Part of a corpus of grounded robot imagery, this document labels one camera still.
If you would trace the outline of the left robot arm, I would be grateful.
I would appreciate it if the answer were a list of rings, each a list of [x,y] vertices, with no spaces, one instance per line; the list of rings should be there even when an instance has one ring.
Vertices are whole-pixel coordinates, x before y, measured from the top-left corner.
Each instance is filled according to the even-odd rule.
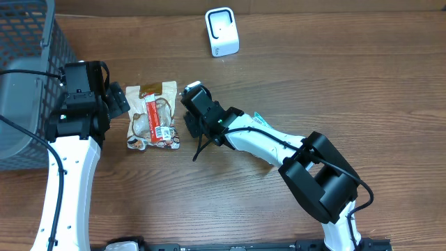
[[[90,250],[95,169],[113,118],[130,106],[103,61],[67,63],[65,91],[45,122],[48,180],[33,250]]]

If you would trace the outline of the teal wet wipes pack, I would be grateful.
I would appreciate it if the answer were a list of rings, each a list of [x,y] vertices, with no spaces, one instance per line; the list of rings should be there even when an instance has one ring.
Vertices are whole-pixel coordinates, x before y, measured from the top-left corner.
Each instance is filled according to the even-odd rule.
[[[254,121],[261,124],[262,126],[272,128],[272,126],[258,112],[255,112],[252,118]]]

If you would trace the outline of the red snack bar packet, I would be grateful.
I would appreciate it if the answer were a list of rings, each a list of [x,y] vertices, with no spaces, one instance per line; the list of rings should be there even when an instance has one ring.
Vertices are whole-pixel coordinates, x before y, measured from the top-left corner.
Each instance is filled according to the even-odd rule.
[[[150,93],[144,96],[152,143],[171,139],[171,106],[167,99]]]

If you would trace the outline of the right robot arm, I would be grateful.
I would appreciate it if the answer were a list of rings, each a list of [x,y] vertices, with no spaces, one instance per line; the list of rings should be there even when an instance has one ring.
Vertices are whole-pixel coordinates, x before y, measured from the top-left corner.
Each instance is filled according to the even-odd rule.
[[[353,218],[360,177],[325,135],[289,135],[235,107],[223,109],[201,82],[187,85],[181,102],[191,136],[251,153],[278,168],[295,200],[321,223],[326,250],[360,250]]]

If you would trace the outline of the beige snack bag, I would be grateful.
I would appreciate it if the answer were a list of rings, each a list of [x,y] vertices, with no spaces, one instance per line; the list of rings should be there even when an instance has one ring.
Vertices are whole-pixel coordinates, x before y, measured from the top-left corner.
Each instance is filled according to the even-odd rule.
[[[148,124],[148,114],[144,96],[154,93],[157,97],[167,99],[171,106],[171,139],[158,143],[151,142],[150,128]],[[128,115],[130,124],[127,135],[127,145],[130,149],[145,150],[149,146],[156,146],[164,149],[179,149],[180,138],[174,127],[174,113],[176,108],[177,83],[175,81],[158,82],[141,86],[128,86],[125,90],[125,97],[130,106]]]

